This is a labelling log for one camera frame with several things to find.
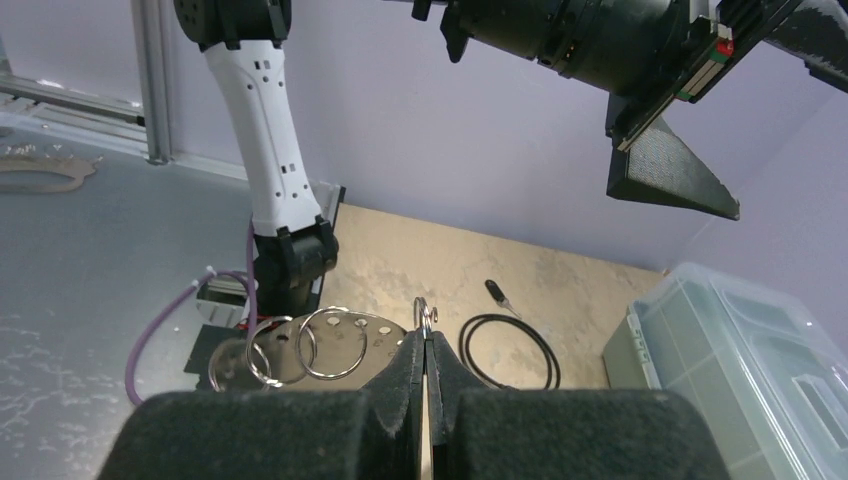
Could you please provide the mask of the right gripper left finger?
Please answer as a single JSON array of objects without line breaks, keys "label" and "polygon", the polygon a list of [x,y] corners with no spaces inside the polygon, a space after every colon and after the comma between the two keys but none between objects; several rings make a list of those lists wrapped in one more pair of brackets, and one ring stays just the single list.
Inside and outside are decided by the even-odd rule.
[{"label": "right gripper left finger", "polygon": [[363,388],[172,392],[127,419],[101,479],[417,479],[425,342]]}]

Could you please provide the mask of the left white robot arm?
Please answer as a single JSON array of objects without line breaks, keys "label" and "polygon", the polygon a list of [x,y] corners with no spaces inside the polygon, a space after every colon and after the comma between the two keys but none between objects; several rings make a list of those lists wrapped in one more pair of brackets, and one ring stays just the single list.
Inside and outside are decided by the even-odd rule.
[{"label": "left white robot arm", "polygon": [[[847,86],[843,1],[448,1],[440,30],[452,62],[470,40],[606,91],[611,198],[735,220],[727,187],[670,129],[673,100],[700,101],[759,43]],[[185,36],[224,96],[251,190],[248,296],[262,316],[307,311],[339,244],[305,175],[285,86],[288,1],[178,1]]]}]

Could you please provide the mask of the grey plastic toolbox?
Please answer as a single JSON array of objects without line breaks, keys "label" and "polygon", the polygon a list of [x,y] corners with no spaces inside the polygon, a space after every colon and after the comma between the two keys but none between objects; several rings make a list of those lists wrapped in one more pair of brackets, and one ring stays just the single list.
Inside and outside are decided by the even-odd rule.
[{"label": "grey plastic toolbox", "polygon": [[847,359],[791,295],[683,263],[627,307],[602,358],[612,387],[692,403],[734,479],[847,475]]}]

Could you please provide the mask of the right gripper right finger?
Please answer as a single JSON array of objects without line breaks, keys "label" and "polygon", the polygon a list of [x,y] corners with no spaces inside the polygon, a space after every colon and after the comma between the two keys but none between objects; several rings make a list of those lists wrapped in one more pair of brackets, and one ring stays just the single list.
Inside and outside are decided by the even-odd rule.
[{"label": "right gripper right finger", "polygon": [[425,341],[436,479],[726,479],[702,415],[662,390],[485,386]]}]

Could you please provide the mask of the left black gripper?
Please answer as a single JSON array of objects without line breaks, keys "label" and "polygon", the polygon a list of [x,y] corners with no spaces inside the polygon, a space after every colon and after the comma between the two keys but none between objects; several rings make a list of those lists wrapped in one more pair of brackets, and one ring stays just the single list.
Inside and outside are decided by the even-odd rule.
[{"label": "left black gripper", "polygon": [[690,20],[678,16],[634,85],[610,98],[606,195],[739,220],[739,201],[660,116],[675,100],[700,101],[761,42],[847,89],[844,1],[720,1]]}]

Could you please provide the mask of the key with black tag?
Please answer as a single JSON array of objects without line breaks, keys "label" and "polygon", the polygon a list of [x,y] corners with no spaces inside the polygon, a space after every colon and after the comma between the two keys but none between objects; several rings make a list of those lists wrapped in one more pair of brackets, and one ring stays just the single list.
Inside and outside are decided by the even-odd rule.
[{"label": "key with black tag", "polygon": [[522,320],[521,314],[512,306],[510,300],[496,281],[487,279],[484,281],[484,285],[498,306],[508,310],[515,318]]}]

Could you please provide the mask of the aluminium frame post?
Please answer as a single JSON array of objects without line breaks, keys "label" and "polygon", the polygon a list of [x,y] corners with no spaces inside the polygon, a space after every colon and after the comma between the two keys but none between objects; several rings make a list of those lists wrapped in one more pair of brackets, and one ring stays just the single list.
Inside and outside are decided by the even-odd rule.
[{"label": "aluminium frame post", "polygon": [[147,136],[148,162],[173,161],[162,2],[130,2],[141,85],[141,110]]}]

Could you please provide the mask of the spare keyring holder plate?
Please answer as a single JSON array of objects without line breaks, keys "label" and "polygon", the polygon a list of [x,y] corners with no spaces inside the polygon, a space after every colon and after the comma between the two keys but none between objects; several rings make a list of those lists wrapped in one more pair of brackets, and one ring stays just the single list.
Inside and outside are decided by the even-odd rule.
[{"label": "spare keyring holder plate", "polygon": [[38,153],[10,148],[1,154],[2,194],[60,194],[79,189],[98,171],[101,157],[82,158],[67,152]]}]

